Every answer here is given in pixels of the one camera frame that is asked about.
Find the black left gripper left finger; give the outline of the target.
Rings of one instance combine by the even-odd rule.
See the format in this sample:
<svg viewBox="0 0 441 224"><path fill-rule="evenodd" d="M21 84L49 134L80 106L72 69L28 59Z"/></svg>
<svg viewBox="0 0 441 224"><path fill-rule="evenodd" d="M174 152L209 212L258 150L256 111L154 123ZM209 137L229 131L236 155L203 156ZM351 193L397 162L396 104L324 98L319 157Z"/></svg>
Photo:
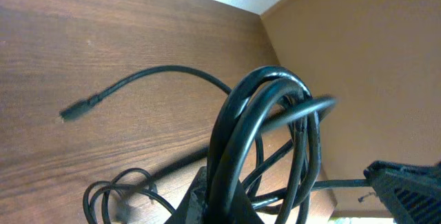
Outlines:
<svg viewBox="0 0 441 224"><path fill-rule="evenodd" d="M176 211L166 220L165 224L202 224L207 191L207 167L201 167L186 191Z"/></svg>

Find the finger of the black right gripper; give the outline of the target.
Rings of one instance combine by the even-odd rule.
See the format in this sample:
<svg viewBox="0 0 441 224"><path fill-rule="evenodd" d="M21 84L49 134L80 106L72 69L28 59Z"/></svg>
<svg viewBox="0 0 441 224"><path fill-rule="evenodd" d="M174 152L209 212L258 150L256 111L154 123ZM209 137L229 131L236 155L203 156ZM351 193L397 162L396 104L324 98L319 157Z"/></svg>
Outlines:
<svg viewBox="0 0 441 224"><path fill-rule="evenodd" d="M440 224L440 164L375 161L364 176L396 223Z"/></svg>

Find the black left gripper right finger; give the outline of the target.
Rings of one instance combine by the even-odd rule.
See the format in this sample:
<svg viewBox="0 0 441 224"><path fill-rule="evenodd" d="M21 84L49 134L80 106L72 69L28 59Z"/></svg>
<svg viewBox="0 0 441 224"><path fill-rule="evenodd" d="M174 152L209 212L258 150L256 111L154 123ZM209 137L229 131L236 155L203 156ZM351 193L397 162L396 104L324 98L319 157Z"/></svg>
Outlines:
<svg viewBox="0 0 441 224"><path fill-rule="evenodd" d="M240 181L237 181L234 192L234 223L235 224L263 224L261 218L254 211L252 204L245 193Z"/></svg>

